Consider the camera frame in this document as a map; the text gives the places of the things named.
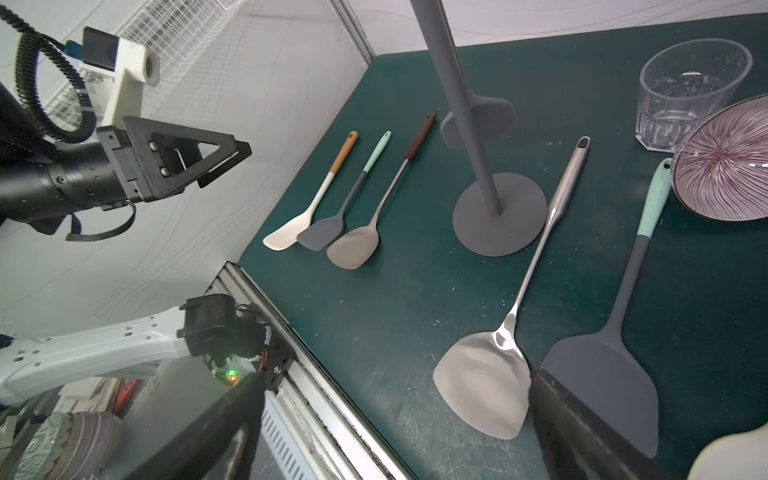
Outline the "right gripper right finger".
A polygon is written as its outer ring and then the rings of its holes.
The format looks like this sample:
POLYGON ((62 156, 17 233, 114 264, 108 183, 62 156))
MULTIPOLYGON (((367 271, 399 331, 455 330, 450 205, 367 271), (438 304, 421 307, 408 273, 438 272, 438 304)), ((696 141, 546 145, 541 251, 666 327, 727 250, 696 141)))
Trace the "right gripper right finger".
POLYGON ((670 479, 544 370, 531 376, 530 410, 550 479, 670 479))

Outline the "cream spatula wooden handle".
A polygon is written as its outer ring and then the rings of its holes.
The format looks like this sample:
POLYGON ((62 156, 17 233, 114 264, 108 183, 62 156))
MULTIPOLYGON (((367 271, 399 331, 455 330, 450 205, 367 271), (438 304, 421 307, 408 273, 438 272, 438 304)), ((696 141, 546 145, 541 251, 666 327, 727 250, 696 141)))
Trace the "cream spatula wooden handle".
POLYGON ((766 479, 767 424, 708 444, 696 457, 687 478, 766 479))

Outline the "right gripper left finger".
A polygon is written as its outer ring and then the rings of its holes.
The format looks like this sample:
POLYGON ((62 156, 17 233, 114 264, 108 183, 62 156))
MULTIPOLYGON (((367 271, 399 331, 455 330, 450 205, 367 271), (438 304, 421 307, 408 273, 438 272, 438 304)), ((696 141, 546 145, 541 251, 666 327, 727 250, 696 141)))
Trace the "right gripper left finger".
POLYGON ((227 479, 251 475, 265 408, 265 373, 251 373, 206 409, 169 443, 129 472, 129 479, 202 479, 226 457, 237 454, 227 479))

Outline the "grey turner mint handle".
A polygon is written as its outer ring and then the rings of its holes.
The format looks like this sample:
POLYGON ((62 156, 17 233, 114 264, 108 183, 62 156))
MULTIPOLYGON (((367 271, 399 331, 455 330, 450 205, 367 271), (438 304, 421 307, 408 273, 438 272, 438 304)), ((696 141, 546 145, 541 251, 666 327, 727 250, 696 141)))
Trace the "grey turner mint handle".
POLYGON ((657 454, 659 406, 651 377, 622 340, 625 314, 648 245, 667 202, 672 160, 655 169, 628 263, 605 326, 558 341, 542 369, 647 458, 657 454))

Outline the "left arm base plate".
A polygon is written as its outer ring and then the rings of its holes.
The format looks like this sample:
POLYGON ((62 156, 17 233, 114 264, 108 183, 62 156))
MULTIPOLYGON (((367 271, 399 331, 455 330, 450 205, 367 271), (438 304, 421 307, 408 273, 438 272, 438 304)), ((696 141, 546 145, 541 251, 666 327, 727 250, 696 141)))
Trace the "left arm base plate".
POLYGON ((210 354, 203 362, 211 374, 226 386, 234 387, 250 374, 264 374, 266 389, 274 393, 295 358, 295 352, 255 304, 236 306, 237 347, 243 354, 229 355, 219 366, 210 354))

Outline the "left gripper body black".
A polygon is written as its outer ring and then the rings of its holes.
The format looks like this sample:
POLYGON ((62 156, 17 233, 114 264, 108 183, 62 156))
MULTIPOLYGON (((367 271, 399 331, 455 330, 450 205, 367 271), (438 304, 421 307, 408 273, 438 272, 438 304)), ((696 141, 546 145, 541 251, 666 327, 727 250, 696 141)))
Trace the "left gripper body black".
POLYGON ((178 147, 189 147, 192 127, 127 116, 125 126, 96 129, 128 200, 153 202, 184 191, 194 178, 186 172, 178 147))

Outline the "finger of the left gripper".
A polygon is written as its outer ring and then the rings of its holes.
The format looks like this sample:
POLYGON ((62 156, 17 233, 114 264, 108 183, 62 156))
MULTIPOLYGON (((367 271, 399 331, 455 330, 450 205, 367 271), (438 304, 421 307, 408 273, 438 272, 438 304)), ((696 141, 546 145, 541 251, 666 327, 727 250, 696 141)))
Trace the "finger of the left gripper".
POLYGON ((249 143, 243 142, 243 141, 236 141, 235 144, 238 147, 238 151, 235 155, 233 155, 231 158, 227 159, 226 161, 222 162, 216 168, 205 173, 197 180, 197 184, 200 188, 205 188, 206 186, 214 182, 216 179, 221 177, 223 174, 225 174, 226 172, 228 172, 229 170, 237 166, 240 162, 247 159, 252 154, 252 150, 249 143))
POLYGON ((233 135, 140 117, 128 135, 147 179, 198 180, 238 151, 233 135))

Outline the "steel turner metal handle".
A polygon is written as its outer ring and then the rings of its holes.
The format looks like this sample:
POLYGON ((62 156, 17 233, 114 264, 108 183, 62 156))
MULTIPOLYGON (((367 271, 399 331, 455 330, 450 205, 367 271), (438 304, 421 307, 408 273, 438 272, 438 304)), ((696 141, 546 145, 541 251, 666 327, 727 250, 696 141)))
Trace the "steel turner metal handle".
POLYGON ((451 346, 437 363, 434 384, 445 403, 465 423, 494 438, 515 438, 529 409, 531 371, 516 343, 519 310, 544 247, 563 216, 577 183, 591 138, 581 137, 549 204, 536 251, 515 303, 493 332, 469 334, 451 346))

